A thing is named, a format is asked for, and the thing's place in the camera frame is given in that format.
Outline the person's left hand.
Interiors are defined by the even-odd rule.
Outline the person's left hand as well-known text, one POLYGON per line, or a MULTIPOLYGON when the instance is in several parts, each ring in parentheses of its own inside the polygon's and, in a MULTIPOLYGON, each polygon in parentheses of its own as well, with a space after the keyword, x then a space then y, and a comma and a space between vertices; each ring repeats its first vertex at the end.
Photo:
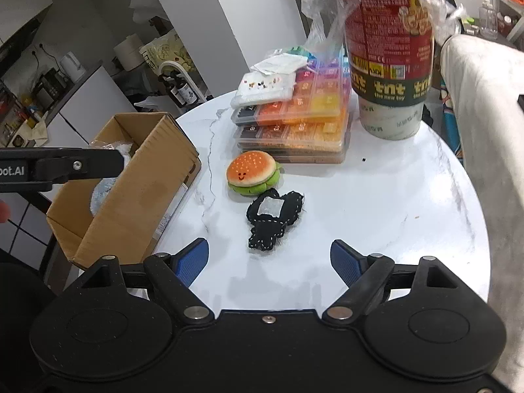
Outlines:
POLYGON ((6 223, 11 217, 11 209, 7 203, 0 201, 0 223, 6 223))

